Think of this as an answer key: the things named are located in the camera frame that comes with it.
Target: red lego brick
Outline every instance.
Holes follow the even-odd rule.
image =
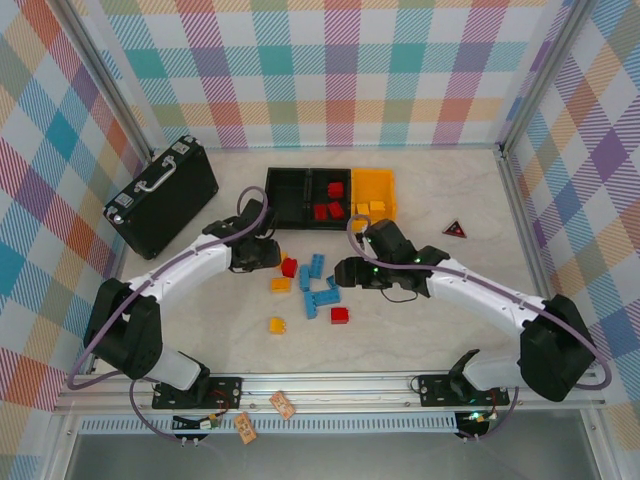
[[[331,324],[344,325],[349,323],[349,310],[344,307],[334,307],[331,309]]]
[[[333,182],[329,184],[329,198],[344,197],[344,184],[342,182]]]
[[[342,220],[344,218],[344,210],[340,206],[340,202],[331,202],[329,204],[329,213],[335,220]]]
[[[326,220],[327,218],[329,218],[329,215],[327,213],[327,206],[326,205],[314,205],[313,206],[313,215],[314,215],[316,220]]]
[[[298,261],[294,258],[285,258],[280,267],[282,268],[282,275],[295,278],[296,271],[298,270]]]

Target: black bracket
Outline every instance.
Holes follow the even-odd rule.
[[[242,397],[242,378],[240,377],[208,377],[204,390],[207,392],[203,400],[194,402],[189,392],[183,392],[166,383],[154,387],[151,408],[154,410],[237,410]]]
[[[470,398],[463,401],[451,389],[451,378],[442,375],[418,375],[413,388],[420,393],[420,405],[423,407],[492,407],[509,405],[509,392],[499,388],[471,392]]]

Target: vent grille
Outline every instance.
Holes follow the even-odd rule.
[[[249,414],[257,433],[403,433],[458,431],[455,414],[447,412],[382,413],[382,414],[296,414],[284,420],[276,414]],[[165,432],[171,429],[171,415],[149,415],[147,420]],[[219,428],[207,433],[235,432],[235,414],[223,417]],[[203,433],[180,430],[180,433]],[[135,415],[89,415],[84,417],[79,433],[147,434],[152,433]]]

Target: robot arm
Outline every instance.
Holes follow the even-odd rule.
[[[261,209],[261,202],[250,200],[240,216],[207,226],[191,245],[160,267],[128,282],[113,278],[104,282],[91,313],[85,347],[118,306],[148,282],[107,331],[94,354],[133,380],[152,378],[190,392],[198,404],[207,393],[209,369],[163,343],[161,318],[184,295],[214,275],[229,269],[250,272],[280,263],[278,244],[260,238],[272,223],[271,212],[250,235],[224,241],[250,226]]]
[[[427,246],[417,251],[390,220],[367,228],[362,240],[365,251],[372,251],[381,262],[427,265],[435,267],[434,271],[384,268],[362,257],[350,257],[335,268],[338,285],[384,289],[398,283],[405,290],[447,300],[477,313],[512,338],[510,345],[498,352],[471,350],[454,365],[449,372],[450,388],[461,401],[469,399],[474,391],[527,385],[542,397],[559,402],[593,362],[594,355],[575,337],[523,308],[526,302],[549,312],[592,342],[580,313],[568,298],[556,295],[545,300],[516,292],[475,274],[437,248]],[[520,298],[521,303],[498,292]]]

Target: blue lego brick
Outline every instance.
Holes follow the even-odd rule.
[[[331,290],[333,290],[334,288],[338,288],[338,284],[336,283],[336,279],[333,275],[327,277],[327,285],[329,285],[329,288]]]
[[[340,290],[334,288],[332,290],[323,290],[313,294],[313,300],[316,307],[323,305],[331,305],[332,303],[340,303]]]
[[[304,308],[307,311],[307,318],[309,320],[318,316],[318,308],[313,298],[313,293],[304,292]]]
[[[301,265],[299,270],[300,290],[308,292],[311,288],[311,279],[309,278],[309,265]]]
[[[309,276],[311,278],[322,278],[322,270],[324,269],[324,255],[314,253],[311,258],[311,268],[309,268]]]

